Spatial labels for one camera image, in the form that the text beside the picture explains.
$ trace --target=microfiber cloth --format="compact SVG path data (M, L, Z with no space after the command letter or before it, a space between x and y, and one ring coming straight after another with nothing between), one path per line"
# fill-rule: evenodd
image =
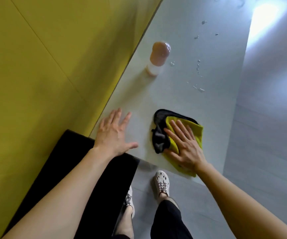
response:
M154 123L156 125L156 128L152 130L152 144L156 151L156 153L162 153L166 148L169 148L170 150L174 151L175 153L179 154L179 149L177 144L170 138L164 131L164 128L168 128L174 133L173 128L170 125L171 120L180 120L184 125L189 125L189 127L192 129L193 134L195 136L195 139L197 140L197 143L202 148L202 131L203 127L197 123L196 120L180 115L178 113L160 109L155 112L154 115ZM187 174L192 177L196 177L195 173L186 171L182 167L180 167L176 162L174 162L171 158L165 156L166 159L179 171L184 174Z

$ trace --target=gray floor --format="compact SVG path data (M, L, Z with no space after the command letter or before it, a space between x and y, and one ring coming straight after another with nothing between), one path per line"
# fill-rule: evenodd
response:
M141 163L132 183L137 239L150 238L156 170ZM247 50L223 174L287 224L287 14ZM194 238L234 238L205 186L169 178Z

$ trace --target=sneaker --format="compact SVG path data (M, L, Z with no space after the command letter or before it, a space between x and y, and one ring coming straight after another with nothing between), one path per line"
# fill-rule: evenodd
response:
M131 218L134 217L134 205L133 205L133 202L132 202L132 188L131 188L131 185L129 187L129 190L128 190L128 193L125 197L125 205L126 206L131 206L132 207L132 215L131 215Z
M157 188L157 197L159 198L160 193L165 193L169 196L170 182L167 174L159 170L156 172L154 180Z

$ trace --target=person's right arm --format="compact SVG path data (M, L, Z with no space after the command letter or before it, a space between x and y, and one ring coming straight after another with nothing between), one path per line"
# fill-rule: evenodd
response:
M260 203L221 175L203 155L189 126L170 121L176 134L165 132L178 145L180 154L165 152L185 169L194 171L208 187L236 238L287 238L287 225Z

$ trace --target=white table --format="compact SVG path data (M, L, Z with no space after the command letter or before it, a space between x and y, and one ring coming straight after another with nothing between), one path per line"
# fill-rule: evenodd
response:
M126 140L137 141L139 148L128 153L180 174L151 142L154 113L168 109L204 126L204 154L222 173L254 2L163 0L90 137L95 139L99 121L112 109L131 111ZM171 45L171 53L163 72L152 78L144 68L153 43L162 40Z

